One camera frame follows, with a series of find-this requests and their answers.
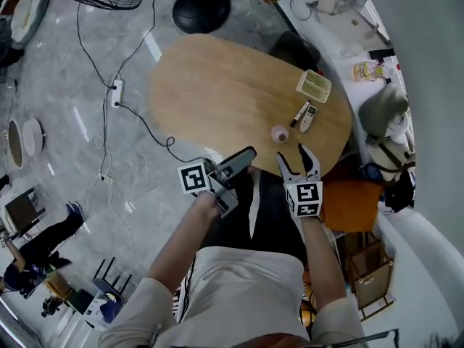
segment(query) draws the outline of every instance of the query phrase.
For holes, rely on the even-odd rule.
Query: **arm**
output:
[[[21,252],[15,246],[15,244],[13,244],[12,240],[7,239],[6,243],[7,243],[7,248],[9,252],[11,252],[13,257],[16,259],[14,266],[16,267],[18,272],[21,273],[24,270],[24,267],[26,266],[26,261],[24,257],[22,256]]]
[[[345,298],[347,295],[345,282],[340,265],[319,219],[303,217],[302,229],[311,282],[318,310],[322,310],[331,302]]]
[[[173,293],[214,218],[220,214],[214,195],[204,192],[183,216],[124,308],[101,335],[98,347],[148,346],[153,336],[176,324]]]
[[[212,221],[220,214],[216,197],[202,192],[183,216],[146,275],[174,293],[189,271]]]

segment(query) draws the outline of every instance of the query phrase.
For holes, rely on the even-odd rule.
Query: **small bottle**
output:
[[[385,63],[365,61],[353,67],[353,77],[356,81],[375,81],[379,78],[390,78],[394,74],[394,68]]]
[[[282,125],[276,125],[271,129],[270,137],[276,143],[285,143],[289,138],[289,131],[286,130]]]

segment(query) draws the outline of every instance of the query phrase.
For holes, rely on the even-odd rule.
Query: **bag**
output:
[[[388,136],[390,122],[406,114],[408,110],[409,103],[405,95],[390,83],[365,101],[358,115],[361,126],[368,135],[384,138]]]
[[[373,163],[386,182],[396,182],[401,173],[415,166],[415,153],[408,145],[398,144],[390,138],[383,138],[377,142],[375,138],[368,137],[366,148]]]
[[[408,205],[414,206],[414,187],[407,170],[403,171],[394,186],[385,188],[385,205],[399,212]]]

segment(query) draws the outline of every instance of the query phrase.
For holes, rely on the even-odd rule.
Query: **white t-shirt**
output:
[[[213,246],[196,256],[190,303],[178,324],[173,297],[160,282],[145,278],[110,327],[101,348],[232,347],[268,334],[300,336],[303,265],[295,257]],[[319,311],[313,343],[364,336],[355,306],[343,298]]]

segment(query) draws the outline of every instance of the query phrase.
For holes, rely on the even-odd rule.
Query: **orange cushion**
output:
[[[370,181],[329,181],[323,186],[321,219],[342,232],[372,231],[384,188]]]

